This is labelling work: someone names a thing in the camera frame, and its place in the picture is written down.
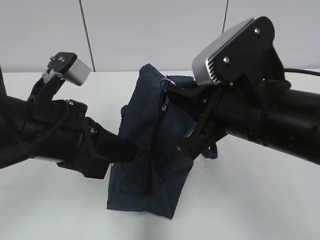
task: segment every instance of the bolt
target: bolt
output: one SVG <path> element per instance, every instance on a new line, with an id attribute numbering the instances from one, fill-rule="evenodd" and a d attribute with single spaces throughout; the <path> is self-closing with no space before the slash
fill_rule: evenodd
<path id="1" fill-rule="evenodd" d="M 259 36 L 260 35 L 260 29 L 256 27 L 254 29 L 254 33 Z"/>
<path id="2" fill-rule="evenodd" d="M 63 56 L 59 57 L 59 59 L 58 59 L 58 62 L 61 64 L 64 64 L 65 61 L 66 61 L 66 59 Z"/>
<path id="3" fill-rule="evenodd" d="M 223 62 L 224 62 L 225 64 L 228 64 L 228 63 L 230 63 L 230 59 L 229 59 L 227 56 L 225 56 L 225 57 L 223 58 Z"/>

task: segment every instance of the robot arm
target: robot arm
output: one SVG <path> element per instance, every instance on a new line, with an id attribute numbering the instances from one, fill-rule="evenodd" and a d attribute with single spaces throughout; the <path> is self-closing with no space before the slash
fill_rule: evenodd
<path id="1" fill-rule="evenodd" d="M 0 168 L 39 158 L 103 179 L 110 163 L 134 159 L 136 147 L 86 117 L 75 100 L 52 100 L 68 81 L 81 86 L 90 69 L 77 55 L 59 52 L 27 101 L 7 96 L 0 74 Z"/>
<path id="2" fill-rule="evenodd" d="M 195 159 L 233 135 L 320 164 L 320 95 L 290 89 L 274 37 L 267 17 L 248 19 L 194 59 L 194 82 L 167 88 L 197 122 L 178 149 Z"/>

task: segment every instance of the white wall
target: white wall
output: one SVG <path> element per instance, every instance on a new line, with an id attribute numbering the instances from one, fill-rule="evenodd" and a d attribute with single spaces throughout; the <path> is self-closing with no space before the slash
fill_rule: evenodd
<path id="1" fill-rule="evenodd" d="M 190 75 L 191 72 L 164 72 Z M 7 93 L 26 99 L 40 73 L 7 73 Z M 117 132 L 138 72 L 92 73 L 57 98 L 88 105 L 88 116 Z M 318 77 L 288 74 L 293 88 L 320 93 Z M 108 176 L 84 178 L 27 160 L 0 171 L 1 240 L 318 240 L 320 166 L 235 137 L 219 158 L 198 158 L 173 220 L 106 210 Z"/>
<path id="2" fill-rule="evenodd" d="M 223 28 L 227 0 L 82 0 L 97 71 L 190 70 Z M 286 67 L 320 68 L 318 0 L 229 0 L 226 28 L 269 17 Z M 1 0 L 0 66 L 42 72 L 51 55 L 75 52 L 91 67 L 78 0 Z"/>

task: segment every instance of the white table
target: white table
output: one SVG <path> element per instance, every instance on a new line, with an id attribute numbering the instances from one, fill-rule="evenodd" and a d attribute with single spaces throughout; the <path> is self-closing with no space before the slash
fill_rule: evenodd
<path id="1" fill-rule="evenodd" d="M 92 73 L 56 99 L 88 105 L 87 116 L 117 133 L 138 72 Z M 191 72 L 166 72 L 191 75 Z M 40 73 L 4 74 L 7 94 L 26 99 Z M 288 74 L 294 89 L 320 93 L 320 77 Z M 320 166 L 232 136 L 219 158 L 198 158 L 173 220 L 106 210 L 104 180 L 30 159 L 0 170 L 1 240 L 318 240 Z"/>

